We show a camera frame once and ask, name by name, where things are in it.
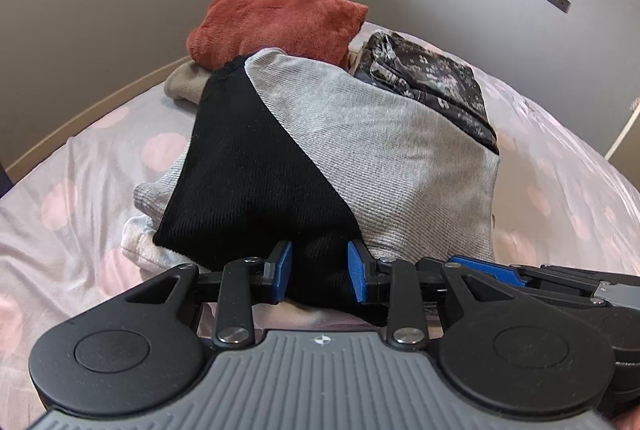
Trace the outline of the red fleece folded garment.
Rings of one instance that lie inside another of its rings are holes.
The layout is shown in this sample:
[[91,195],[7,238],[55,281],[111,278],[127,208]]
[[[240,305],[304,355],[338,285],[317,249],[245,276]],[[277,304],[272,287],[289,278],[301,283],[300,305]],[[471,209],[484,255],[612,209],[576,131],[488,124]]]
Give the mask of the red fleece folded garment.
[[186,49],[212,71],[267,47],[345,67],[367,13],[351,0],[213,0]]

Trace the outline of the pink dotted bed sheet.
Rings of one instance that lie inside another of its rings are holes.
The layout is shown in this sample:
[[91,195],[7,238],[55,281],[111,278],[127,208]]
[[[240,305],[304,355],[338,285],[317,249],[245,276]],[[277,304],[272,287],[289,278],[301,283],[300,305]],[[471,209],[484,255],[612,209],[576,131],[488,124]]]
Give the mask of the pink dotted bed sheet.
[[[432,46],[401,35],[426,49]],[[533,102],[469,64],[497,134],[494,256],[639,313],[639,194]],[[265,257],[145,271],[134,190],[189,146],[198,104],[149,90],[72,138],[1,202],[6,429],[634,429],[639,405],[520,419],[451,387],[416,262],[374,257],[362,318],[262,294]]]

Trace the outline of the dark floral folded garment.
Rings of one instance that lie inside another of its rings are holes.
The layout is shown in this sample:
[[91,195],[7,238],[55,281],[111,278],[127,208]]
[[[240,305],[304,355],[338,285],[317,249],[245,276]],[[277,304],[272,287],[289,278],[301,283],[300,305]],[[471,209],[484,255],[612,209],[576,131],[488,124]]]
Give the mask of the dark floral folded garment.
[[439,113],[493,153],[497,134],[472,69],[395,32],[376,31],[360,49],[355,78]]

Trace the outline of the grey and black sweater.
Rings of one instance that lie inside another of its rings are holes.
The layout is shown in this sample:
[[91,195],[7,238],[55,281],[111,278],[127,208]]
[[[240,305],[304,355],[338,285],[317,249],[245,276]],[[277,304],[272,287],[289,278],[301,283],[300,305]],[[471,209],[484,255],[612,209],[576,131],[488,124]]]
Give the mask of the grey and black sweater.
[[498,153],[409,98],[266,48],[212,72],[190,144],[134,190],[122,249],[145,271],[219,271],[293,249],[288,300],[367,318],[349,242],[416,262],[488,261]]

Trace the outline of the beige door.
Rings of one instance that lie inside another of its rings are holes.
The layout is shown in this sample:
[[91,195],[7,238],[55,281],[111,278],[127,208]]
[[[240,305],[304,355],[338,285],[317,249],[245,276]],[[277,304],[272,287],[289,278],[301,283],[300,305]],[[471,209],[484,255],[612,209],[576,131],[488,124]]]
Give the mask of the beige door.
[[604,156],[605,160],[610,160],[612,158],[615,151],[618,148],[620,148],[620,144],[624,141],[625,137],[634,126],[634,122],[636,122],[639,116],[639,106],[640,106],[640,96],[637,96],[636,98],[634,98],[634,101],[630,105],[631,114],[629,118],[627,119],[626,123],[620,130],[620,133],[617,134],[611,147],[608,148],[608,151],[605,153],[605,156]]

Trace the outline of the tan folded garment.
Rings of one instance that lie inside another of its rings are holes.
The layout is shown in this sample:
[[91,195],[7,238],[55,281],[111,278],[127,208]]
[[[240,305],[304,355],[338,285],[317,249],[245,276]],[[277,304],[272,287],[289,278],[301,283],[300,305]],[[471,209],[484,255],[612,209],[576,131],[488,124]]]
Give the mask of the tan folded garment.
[[190,60],[180,64],[165,80],[164,93],[173,100],[199,104],[212,72]]

